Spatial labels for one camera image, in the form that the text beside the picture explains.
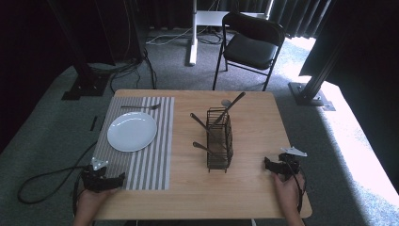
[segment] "fork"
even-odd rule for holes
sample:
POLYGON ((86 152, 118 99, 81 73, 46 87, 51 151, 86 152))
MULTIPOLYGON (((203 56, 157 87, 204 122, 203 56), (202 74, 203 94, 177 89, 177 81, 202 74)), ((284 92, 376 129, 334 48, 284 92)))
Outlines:
POLYGON ((141 105, 122 105, 120 108, 148 108, 151 110, 155 110, 156 108, 158 108, 161 105, 161 103, 159 103, 158 105, 151 105, 151 106, 141 106, 141 105))

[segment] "wooden table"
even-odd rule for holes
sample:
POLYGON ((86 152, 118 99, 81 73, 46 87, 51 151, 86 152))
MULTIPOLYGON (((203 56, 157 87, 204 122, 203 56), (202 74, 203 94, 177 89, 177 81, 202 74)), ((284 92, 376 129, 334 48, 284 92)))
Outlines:
MULTIPOLYGON (((206 121, 209 107, 233 100, 237 91, 121 89, 117 97, 175 97, 169 190, 121 190, 106 201, 96 219, 283 218, 265 156, 278 161, 290 147, 274 96, 247 92, 229 111, 234 155, 230 167, 208 172, 206 132, 190 117, 206 121)), ((301 217, 311 215, 305 194, 301 217)))

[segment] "chair seat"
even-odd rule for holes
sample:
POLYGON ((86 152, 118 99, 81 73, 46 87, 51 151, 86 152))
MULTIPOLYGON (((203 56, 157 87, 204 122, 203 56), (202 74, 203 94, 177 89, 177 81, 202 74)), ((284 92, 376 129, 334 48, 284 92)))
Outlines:
POLYGON ((241 34, 235 35, 227 45, 223 56, 233 61, 259 70, 272 65, 278 46, 259 40, 249 39, 241 34))

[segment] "black chair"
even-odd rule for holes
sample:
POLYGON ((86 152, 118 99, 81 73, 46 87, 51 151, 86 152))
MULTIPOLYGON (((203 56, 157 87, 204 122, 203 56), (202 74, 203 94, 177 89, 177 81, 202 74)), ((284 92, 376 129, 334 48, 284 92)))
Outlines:
POLYGON ((265 75, 266 81, 263 86, 263 91, 265 91, 279 51, 284 43, 284 29, 281 25, 266 19, 235 12, 229 12, 223 17, 222 26, 223 42, 217 60, 213 90, 215 90, 220 59, 223 55, 226 62, 226 71, 228 65, 232 65, 265 75), (229 43, 226 42, 227 26, 229 30, 237 33, 229 43))

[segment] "metal utensil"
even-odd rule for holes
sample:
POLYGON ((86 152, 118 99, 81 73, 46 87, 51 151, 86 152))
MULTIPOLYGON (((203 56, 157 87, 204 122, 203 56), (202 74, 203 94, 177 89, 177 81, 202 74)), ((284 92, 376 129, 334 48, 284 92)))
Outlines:
POLYGON ((208 153, 211 154, 212 156, 226 161, 226 158, 220 156, 220 155, 217 154, 217 153, 212 152, 211 150, 209 150, 208 148, 205 148, 205 146, 203 146, 202 144, 197 143, 196 141, 193 142, 193 146, 196 147, 196 148, 203 149, 204 151, 208 152, 208 153))
POLYGON ((151 106, 141 106, 141 105, 122 105, 120 108, 148 108, 151 110, 155 110, 156 108, 158 108, 161 105, 161 103, 159 103, 158 105, 151 105, 151 106))
POLYGON ((235 104, 235 103, 237 103, 243 96, 245 96, 246 95, 246 93, 245 92, 241 92, 240 93, 240 95, 238 95, 235 99, 234 99, 234 101, 232 101, 232 103, 229 105, 229 107, 227 107, 224 111, 223 111, 223 113, 216 119, 216 121, 214 121, 214 123, 212 123, 210 126, 209 126, 209 129, 212 129, 216 124, 218 124, 222 119, 223 119, 223 116, 226 114, 226 112, 228 112, 229 110, 230 110, 230 108, 235 104))
POLYGON ((223 149, 226 149, 226 150, 227 150, 227 148, 219 141, 219 139, 217 138, 217 136, 216 136, 214 133, 212 133, 212 131, 209 130, 209 129, 206 127, 206 125, 205 125, 194 113, 191 113, 190 116, 191 116, 191 118, 193 118, 195 121, 197 121, 197 122, 205 129, 206 133, 208 133, 209 135, 211 135, 212 137, 214 137, 215 140, 218 141, 217 144, 219 144, 223 149))

